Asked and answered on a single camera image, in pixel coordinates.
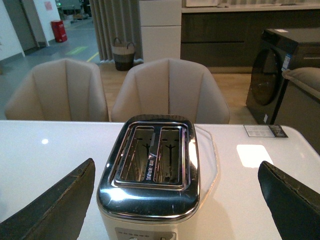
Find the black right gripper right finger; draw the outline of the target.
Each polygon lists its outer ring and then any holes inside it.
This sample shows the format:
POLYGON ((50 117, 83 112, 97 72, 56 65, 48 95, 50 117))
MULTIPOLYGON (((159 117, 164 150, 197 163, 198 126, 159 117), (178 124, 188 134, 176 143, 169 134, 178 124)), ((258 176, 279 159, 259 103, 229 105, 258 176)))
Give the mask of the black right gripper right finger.
POLYGON ((320 194, 267 161, 258 168, 263 198, 283 240, 320 238, 320 194))

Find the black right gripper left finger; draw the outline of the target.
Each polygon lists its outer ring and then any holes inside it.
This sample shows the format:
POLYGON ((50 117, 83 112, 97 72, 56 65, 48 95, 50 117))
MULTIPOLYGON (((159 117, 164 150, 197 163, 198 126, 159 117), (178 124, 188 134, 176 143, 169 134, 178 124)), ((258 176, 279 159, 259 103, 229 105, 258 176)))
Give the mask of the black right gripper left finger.
POLYGON ((0 224, 2 240, 76 240, 95 183, 95 162, 88 158, 60 181, 0 224))

